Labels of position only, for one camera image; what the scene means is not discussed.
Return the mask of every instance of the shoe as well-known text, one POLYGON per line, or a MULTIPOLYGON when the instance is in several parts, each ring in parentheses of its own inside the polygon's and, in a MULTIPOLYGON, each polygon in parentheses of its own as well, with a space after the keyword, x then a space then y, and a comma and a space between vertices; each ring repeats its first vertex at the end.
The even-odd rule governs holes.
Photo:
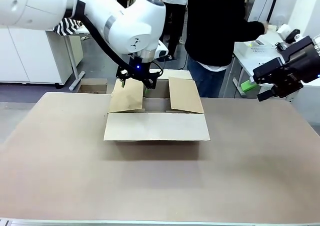
POLYGON ((174 60, 176 60, 175 57, 170 56, 170 55, 160 57, 157 59, 158 62, 170 62, 170 61, 174 61, 174 60))

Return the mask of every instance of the brown tabletop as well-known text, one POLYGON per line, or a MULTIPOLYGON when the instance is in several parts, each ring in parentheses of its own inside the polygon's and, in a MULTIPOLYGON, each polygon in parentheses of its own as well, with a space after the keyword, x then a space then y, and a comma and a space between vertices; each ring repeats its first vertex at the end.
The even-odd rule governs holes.
POLYGON ((210 142, 112 143, 109 100, 45 94, 1 146, 1 217, 320 222, 320 138, 289 103, 202 99, 210 142))

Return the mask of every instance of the cabinet door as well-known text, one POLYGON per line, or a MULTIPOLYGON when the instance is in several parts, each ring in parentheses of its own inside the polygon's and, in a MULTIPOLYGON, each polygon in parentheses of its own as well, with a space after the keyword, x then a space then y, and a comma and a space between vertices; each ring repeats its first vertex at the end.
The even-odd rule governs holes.
POLYGON ((29 80, 61 83, 46 32, 15 27, 9 30, 29 80))
POLYGON ((0 26, 0 81, 28 82, 8 27, 0 26))

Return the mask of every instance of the cardboard box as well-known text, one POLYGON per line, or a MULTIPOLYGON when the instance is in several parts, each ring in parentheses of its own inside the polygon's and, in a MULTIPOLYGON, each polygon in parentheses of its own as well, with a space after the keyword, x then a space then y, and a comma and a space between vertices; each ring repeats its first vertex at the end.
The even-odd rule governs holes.
POLYGON ((81 79, 78 93, 107 94, 107 79, 81 79))
POLYGON ((118 80, 111 95, 104 141, 210 141, 193 80, 160 79, 146 91, 140 81, 129 79, 122 88, 118 80))

